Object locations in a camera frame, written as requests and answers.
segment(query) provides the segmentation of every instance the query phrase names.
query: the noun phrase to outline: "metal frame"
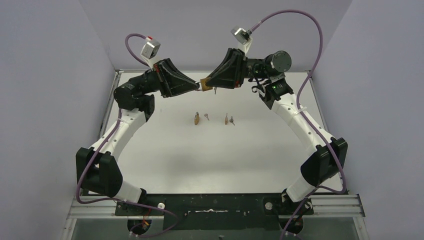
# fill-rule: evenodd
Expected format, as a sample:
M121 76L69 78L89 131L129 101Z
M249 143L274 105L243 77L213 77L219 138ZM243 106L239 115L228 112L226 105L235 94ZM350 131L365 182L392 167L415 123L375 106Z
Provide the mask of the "metal frame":
M102 196L81 196L81 200L90 201ZM365 216L359 195L312 195L313 215L303 218L363 218ZM116 216L117 203L104 200L91 204L80 204L76 199L67 215L68 219L142 219L143 216ZM163 219L163 216L146 216L147 219Z
M110 89L109 98L107 100L106 112L104 113L103 121L101 122L98 138L101 138L105 134L106 130L108 129L108 121L109 121L109 117L111 116L112 104L114 104L114 90L118 87L118 83L121 79L122 73L123 71L121 70L117 70L115 72L115 77L113 78L113 81L112 81L112 88Z

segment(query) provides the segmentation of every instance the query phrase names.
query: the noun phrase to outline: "white table surface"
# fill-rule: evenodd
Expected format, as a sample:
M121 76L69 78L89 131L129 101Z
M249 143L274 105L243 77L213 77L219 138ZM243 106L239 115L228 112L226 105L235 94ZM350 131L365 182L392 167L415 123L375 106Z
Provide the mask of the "white table surface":
M195 81L209 74L184 73ZM124 72L119 84L140 74ZM306 76L287 73L286 80L297 93ZM287 188L308 156L286 123L251 92L252 84L246 79L241 88L219 88L216 95L213 90L172 98L155 93L152 117L118 159L123 178L150 194L278 193ZM300 102L322 125L310 83ZM201 117L198 125L196 112ZM226 113L228 119L233 116L235 126L224 125ZM114 102L108 128L117 115ZM342 189L338 174L323 185Z

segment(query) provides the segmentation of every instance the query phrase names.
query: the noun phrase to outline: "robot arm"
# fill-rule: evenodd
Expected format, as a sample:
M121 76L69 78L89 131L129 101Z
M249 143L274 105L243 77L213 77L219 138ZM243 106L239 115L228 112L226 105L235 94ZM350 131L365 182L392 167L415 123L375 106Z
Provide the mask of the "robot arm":
M277 51L264 59L247 58L246 53L252 44L250 32L235 27L231 33L238 40L238 48L229 48L222 63L206 78L207 87L234 89L244 83L244 79L256 79L252 87L265 105L279 115L306 148L308 159L303 162L293 184L282 192L285 202L299 202L325 180L339 172L336 162L320 136L311 128L303 112L334 149L343 166L348 145L343 138L335 139L311 117L306 107L296 105L296 95L287 84L285 74L292 65L290 55ZM267 79L261 83L258 79Z
M162 97L168 98L199 88L199 84L181 73L169 58L158 59L156 53L159 46L154 39L146 39L141 57L151 69L114 90L113 97L122 109L121 117L90 148L82 147L77 152L76 175L77 181L80 181L89 160L113 131L95 156L93 164L88 166L81 185L83 189L133 203L142 204L146 200L144 189L123 180L117 161L128 141L155 110L155 97L147 94L160 91Z

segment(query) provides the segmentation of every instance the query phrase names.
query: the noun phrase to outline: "purple cable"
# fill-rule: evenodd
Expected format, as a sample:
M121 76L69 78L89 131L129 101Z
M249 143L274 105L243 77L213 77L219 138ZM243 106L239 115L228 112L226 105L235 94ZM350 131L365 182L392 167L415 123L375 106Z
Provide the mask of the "purple cable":
M78 181L78 184L76 186L75 198L76 198L76 201L80 204L92 204L92 203L96 203L96 202L100 202L100 201L104 201L104 200L121 201L121 200L113 198L113 197L103 197L103 198L94 199L94 200L91 200L91 201L82 201L81 198L80 198L81 185L83 184L83 180L86 178L86 175L87 175L87 172L90 169L90 166L93 164L94 160L96 159L96 156L99 154L99 152L103 148L103 146L109 141L111 136L118 130L119 125L121 123L121 117L122 117L122 109L119 109L118 119L116 120L115 126L113 127L112 131L110 131L110 133L106 136L106 138L103 140L103 142L100 144L100 146L98 146L97 150L94 152L93 156L90 158L90 160L87 163L87 166L84 168L84 171L82 171L82 174L79 177L79 181ZM142 207L142 208L148 208L148 209L152 209L152 210L162 211L166 214L174 216L178 220L178 216L175 213L168 211L168 210L165 210L165 209L161 209L161 208L158 208L158 207L155 207L155 206L149 206L149 205L145 205L145 204L141 204L141 203L130 202L130 201L125 201L125 203L135 205L135 206L138 206L138 207ZM139 238L155 237L155 236L166 233L167 231L169 231L170 229L175 227L177 224L178 224L178 221L176 223L174 223L173 225L171 225L170 227L168 227L168 228L166 228L166 229L164 229L160 232L157 232L157 233L154 233L154 234L151 234L151 235L140 235L138 237ZM139 226L139 224L133 226L130 231L132 231L134 228L136 228L138 226Z
M76 185L75 198L76 198L76 201L80 204L92 204L92 203L97 203L97 202L100 202L100 201L103 201L103 200L117 200L117 201L119 201L119 199L114 199L114 198L111 198L111 197L103 197L103 198L99 198L99 199L95 199L95 200L91 200L91 201L82 201L81 198L80 198L80 189L81 189L81 185L83 184L83 180L86 178L87 172L90 169L90 166L93 164L94 160L96 159L96 156L99 154L99 152L103 148L103 146L108 142L108 140L111 138L111 136L119 128L119 125L121 123L121 117L122 117L122 109L119 109L118 119L116 120L115 126L113 127L112 131L110 131L109 135L107 135L106 138L103 140L103 142L100 144L100 146L98 146L97 150L94 152L93 156L90 158L90 160L87 163L87 166L84 168L84 171L82 171L82 174L79 177L78 184Z
M306 84L308 83L308 80L311 78L312 73L314 72L315 68L317 67L318 61L321 58L321 53L323 52L323 30L321 29L320 24L318 23L317 19L315 17L313 17L312 15L310 15L309 13L305 12L305 11L301 11L301 10L295 10L295 9L287 9L287 10L281 10L281 11L276 11L274 13L271 13L270 15L266 16L264 19L262 19L260 22L258 22L257 24L255 24L250 31L253 32L255 31L263 22L265 22L266 20L268 20L269 18L278 15L278 14L283 14L283 13L296 13L296 14L302 14L308 18L310 18L316 25L316 28L318 29L318 33L319 33L319 50L318 50L318 56L316 57L315 62L313 63L312 68L310 69L309 74L307 75L306 79L303 81L298 93L297 93L297 97L296 97L296 105L297 108L300 109L301 108L301 103L300 103L300 97L301 97L301 93L304 89L304 87L306 86ZM281 236L280 236L280 240L282 240L284 238L284 234L287 230L287 227L289 226L289 223L293 220L293 218L295 217L296 213L301 209L302 205L305 203L307 197L309 197L310 195L314 194L317 189L321 188L321 189L325 189L325 190L329 190L335 194L343 194L346 191L346 177L345 177L345 172L343 171L342 165L340 164L339 158L336 155L336 152L334 151L334 149L331 147L330 143L326 140L326 138L320 133L320 131L314 126L314 124L311 122L311 120L309 120L309 118L306 116L306 114L301 111L300 114L302 115L302 117L305 119L305 121L309 124L309 126L316 132L316 134L318 134L318 136L324 141L325 145L327 146L328 150L330 151L332 157L334 158L335 164L338 167L338 170L340 172L341 175L341 181L342 181L342 189L340 191L337 191L335 189L326 187L326 186L317 186L311 193L309 193L299 204L299 206L297 207L297 209L294 211L294 213L290 216L288 222L286 223L286 225L284 226L284 229L282 230Z
M159 210L159 211L162 211L162 212L164 212L166 214L172 215L173 217L175 217L177 219L177 221L174 224L172 224L171 226L165 228L164 230L162 230L160 232L153 233L153 234L150 234L150 235L139 235L138 238L145 239L145 238L156 237L158 235L161 235L161 234L164 234L164 233L168 232L169 230L171 230L173 227L175 227L178 224L178 216L175 213L171 212L171 211L168 211L168 210L165 210L165 209L161 209L161 208L158 208L158 207L155 207L155 206L148 206L148 205L140 204L140 203L134 203L134 202L127 202L127 203L128 204L135 205L135 206L143 207L143 208L149 208L149 209L152 209L152 210ZM131 229L129 231L132 232L135 228L137 228L138 226L140 226L142 224L143 223L139 223L137 225L134 225L133 227L131 227Z
M125 47L126 47L126 49L128 50L128 52L129 52L129 54L131 54L131 56L133 57L133 58L135 58L135 60L137 60L137 61L139 61L141 64L143 64L143 65L146 65L147 67L149 66L149 65L147 65L147 63L145 63L143 60L141 60L134 52L133 52L133 50L131 50L131 48L130 48L130 45L128 44L128 40L131 38L131 37L140 37L140 38L142 38L142 39L146 39L146 37L144 36L144 35L141 35L141 34L138 34L138 33L131 33L131 34L129 34L128 36L126 36L126 38L125 38Z

